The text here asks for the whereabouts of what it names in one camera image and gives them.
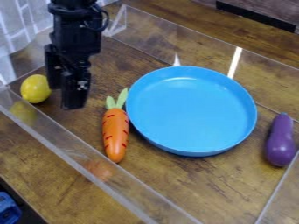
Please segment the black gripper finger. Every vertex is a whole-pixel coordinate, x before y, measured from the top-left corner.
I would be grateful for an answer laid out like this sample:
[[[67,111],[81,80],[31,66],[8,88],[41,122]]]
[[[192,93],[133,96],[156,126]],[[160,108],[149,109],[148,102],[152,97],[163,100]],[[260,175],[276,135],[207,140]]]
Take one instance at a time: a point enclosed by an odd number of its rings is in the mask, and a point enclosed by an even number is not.
[[[51,89],[61,88],[61,61],[53,44],[44,47],[45,73]]]
[[[76,63],[64,60],[60,75],[60,105],[64,109],[80,109],[85,106],[89,95],[89,84],[89,63],[85,60]]]

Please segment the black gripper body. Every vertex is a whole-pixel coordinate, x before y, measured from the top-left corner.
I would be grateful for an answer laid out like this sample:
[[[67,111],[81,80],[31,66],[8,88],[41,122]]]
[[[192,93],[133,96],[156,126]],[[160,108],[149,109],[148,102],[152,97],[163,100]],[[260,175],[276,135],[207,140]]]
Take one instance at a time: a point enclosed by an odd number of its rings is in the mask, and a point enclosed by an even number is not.
[[[100,52],[101,32],[108,28],[108,13],[97,0],[51,0],[53,15],[51,42],[55,52],[71,63],[87,62]]]

